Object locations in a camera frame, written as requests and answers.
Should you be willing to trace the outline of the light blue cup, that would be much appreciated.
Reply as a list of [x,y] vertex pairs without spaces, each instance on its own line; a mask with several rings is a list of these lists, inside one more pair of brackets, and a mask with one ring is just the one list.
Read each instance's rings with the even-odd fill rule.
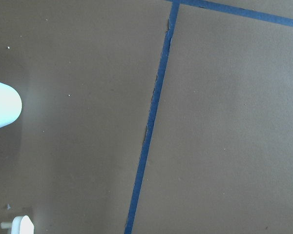
[[0,128],[13,123],[21,114],[22,100],[11,86],[0,82]]

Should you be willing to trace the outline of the white power plug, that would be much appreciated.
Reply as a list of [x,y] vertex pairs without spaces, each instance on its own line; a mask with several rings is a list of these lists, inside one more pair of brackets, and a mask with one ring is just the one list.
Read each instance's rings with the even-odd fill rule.
[[11,222],[1,222],[0,227],[8,234],[34,234],[34,224],[29,216],[17,216]]

